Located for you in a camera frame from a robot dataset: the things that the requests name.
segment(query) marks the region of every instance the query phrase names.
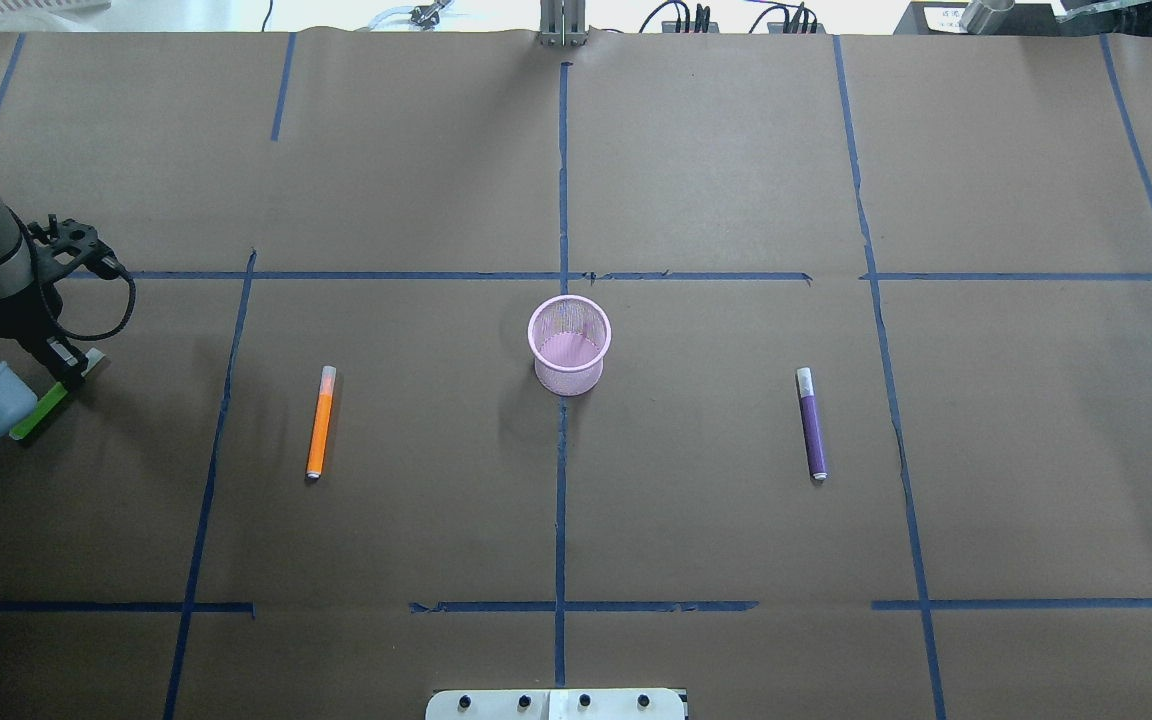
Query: pink mesh basket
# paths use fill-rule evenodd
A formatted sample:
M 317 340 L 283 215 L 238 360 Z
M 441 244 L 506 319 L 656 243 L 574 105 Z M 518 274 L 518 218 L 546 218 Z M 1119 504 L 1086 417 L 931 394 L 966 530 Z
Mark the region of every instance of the pink mesh basket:
M 536 378 L 550 392 L 570 397 L 589 392 L 602 377 L 612 323 L 592 300 L 559 295 L 531 313 L 526 342 L 536 356 Z

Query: orange marker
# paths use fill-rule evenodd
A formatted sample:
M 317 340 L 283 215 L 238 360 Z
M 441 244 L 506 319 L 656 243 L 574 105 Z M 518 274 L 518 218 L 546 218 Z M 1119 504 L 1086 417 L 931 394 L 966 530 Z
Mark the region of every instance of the orange marker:
M 314 410 L 314 437 L 310 439 L 310 464 L 305 478 L 323 477 L 323 456 L 328 452 L 328 425 L 332 424 L 332 396 L 335 393 L 335 369 L 323 366 L 323 382 L 319 382 L 319 407 Z

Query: purple marker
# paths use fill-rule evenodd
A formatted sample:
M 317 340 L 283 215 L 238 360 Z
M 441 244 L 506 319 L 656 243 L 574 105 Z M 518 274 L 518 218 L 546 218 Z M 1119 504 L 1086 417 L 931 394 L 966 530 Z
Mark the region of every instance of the purple marker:
M 799 367 L 799 410 L 803 414 L 803 438 L 808 444 L 808 471 L 813 480 L 819 482 L 829 477 L 829 469 L 824 462 L 820 415 L 814 407 L 811 367 Z

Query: white bracket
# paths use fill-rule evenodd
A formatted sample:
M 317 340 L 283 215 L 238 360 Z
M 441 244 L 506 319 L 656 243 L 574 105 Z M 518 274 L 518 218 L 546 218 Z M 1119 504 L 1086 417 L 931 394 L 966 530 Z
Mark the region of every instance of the white bracket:
M 585 45 L 585 0 L 540 0 L 540 45 Z
M 441 691 L 425 720 L 687 720 L 685 698 L 667 688 Z

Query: metal cylinder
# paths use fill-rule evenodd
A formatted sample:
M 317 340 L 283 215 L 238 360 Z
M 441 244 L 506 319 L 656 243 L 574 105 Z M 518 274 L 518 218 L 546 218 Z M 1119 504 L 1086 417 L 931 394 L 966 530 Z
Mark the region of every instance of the metal cylinder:
M 958 23 L 972 35 L 993 35 L 1015 6 L 1016 0 L 972 0 Z

